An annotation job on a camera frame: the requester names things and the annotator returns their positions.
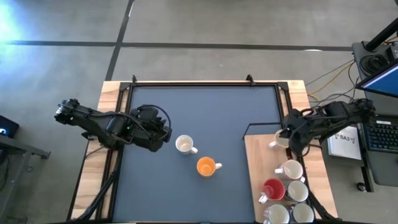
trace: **black keyboard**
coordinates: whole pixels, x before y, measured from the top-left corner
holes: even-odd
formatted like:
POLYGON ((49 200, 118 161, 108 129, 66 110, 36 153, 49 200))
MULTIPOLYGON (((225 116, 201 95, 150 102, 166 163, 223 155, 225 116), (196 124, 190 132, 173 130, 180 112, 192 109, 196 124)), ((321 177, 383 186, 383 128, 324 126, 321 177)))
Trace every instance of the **black keyboard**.
POLYGON ((398 153, 398 118, 374 117, 365 127, 369 150, 398 153))

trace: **mug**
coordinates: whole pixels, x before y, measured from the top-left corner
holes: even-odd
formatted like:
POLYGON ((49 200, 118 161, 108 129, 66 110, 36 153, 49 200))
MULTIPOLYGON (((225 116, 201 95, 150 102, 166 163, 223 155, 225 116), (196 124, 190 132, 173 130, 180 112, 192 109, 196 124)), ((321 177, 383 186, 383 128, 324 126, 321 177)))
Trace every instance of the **mug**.
POLYGON ((312 223, 315 215, 306 203, 297 203, 289 207, 290 219, 294 223, 312 223))
POLYGON ((303 202, 308 198, 307 186, 298 180, 294 180, 285 186, 285 198, 293 202, 303 202))
POLYGON ((285 187, 280 180, 268 179, 262 186, 259 202, 266 203, 268 200, 281 200, 285 196, 285 187))
POLYGON ((289 211, 283 205, 271 205, 264 211, 266 220, 264 224, 285 224, 289 223, 289 211))
POLYGON ((185 134, 175 140, 175 147, 184 155, 198 153, 198 149, 193 147, 193 139, 185 134))
POLYGON ((214 159, 210 157, 202 157, 198 160, 197 170, 200 175, 204 177, 211 177, 217 169, 221 168, 223 165, 216 163, 214 159))
POLYGON ((272 142, 269 143, 269 149, 286 149, 289 147, 289 139, 279 137, 279 133, 282 130, 278 130, 274 137, 272 138, 272 142))
POLYGON ((303 166, 293 159, 284 162, 278 169, 275 170, 276 174, 280 174, 283 179, 305 181, 303 177, 303 166))

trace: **orange mug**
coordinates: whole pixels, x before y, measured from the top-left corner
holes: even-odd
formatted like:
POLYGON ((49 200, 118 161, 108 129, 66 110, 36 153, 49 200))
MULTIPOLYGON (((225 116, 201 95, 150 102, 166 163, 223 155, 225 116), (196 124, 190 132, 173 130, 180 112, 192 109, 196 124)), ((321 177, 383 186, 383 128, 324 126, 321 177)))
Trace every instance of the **orange mug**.
POLYGON ((197 163, 197 170, 203 177, 211 177, 216 170, 222 166, 222 164, 216 163, 214 159, 210 157, 202 157, 197 163))

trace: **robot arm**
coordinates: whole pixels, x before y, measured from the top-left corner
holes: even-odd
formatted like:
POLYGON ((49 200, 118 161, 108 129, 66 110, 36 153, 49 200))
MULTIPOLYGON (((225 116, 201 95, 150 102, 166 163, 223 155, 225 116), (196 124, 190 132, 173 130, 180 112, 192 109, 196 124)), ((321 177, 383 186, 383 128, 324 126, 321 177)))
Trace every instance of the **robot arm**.
POLYGON ((81 134, 83 137, 97 136, 108 149, 117 149, 120 144, 135 144, 156 152, 171 137, 170 118, 165 114, 169 119, 170 127, 167 127, 164 125, 166 120, 157 117, 156 108, 159 107, 156 105, 142 105, 131 110, 130 114, 102 113, 81 106, 76 99, 63 100, 58 106, 54 116, 56 121, 83 128, 87 131, 81 134))
POLYGON ((335 101, 302 111, 293 109, 283 121, 280 137, 288 138, 291 150, 302 155, 313 138, 320 137, 322 142, 351 124, 368 122, 375 110, 373 102, 367 99, 352 103, 335 101))

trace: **gray floor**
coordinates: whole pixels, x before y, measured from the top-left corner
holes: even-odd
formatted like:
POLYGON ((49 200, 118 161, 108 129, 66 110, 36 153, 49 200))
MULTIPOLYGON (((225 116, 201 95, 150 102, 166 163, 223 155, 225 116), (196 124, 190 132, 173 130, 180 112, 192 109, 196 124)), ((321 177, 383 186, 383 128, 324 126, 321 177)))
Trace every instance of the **gray floor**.
MULTIPOLYGON (((128 0, 0 1, 0 40, 115 42, 128 0)), ((393 0, 136 0, 125 42, 350 46, 369 40, 397 16, 393 0)), ((79 128, 53 119, 62 99, 95 107, 113 47, 0 45, 0 114, 21 125, 17 138, 52 151, 24 175, 12 216, 28 223, 67 217, 87 142, 79 128)), ((301 79, 352 59, 350 52, 122 48, 113 80, 301 79)), ((356 67, 351 69, 358 76, 356 67)), ((307 87, 320 88, 333 75, 307 87)), ((351 88, 347 73, 317 93, 351 88)), ((357 97, 363 93, 356 92, 357 97)), ((326 159, 339 216, 396 223, 398 189, 356 191, 359 167, 326 159)))

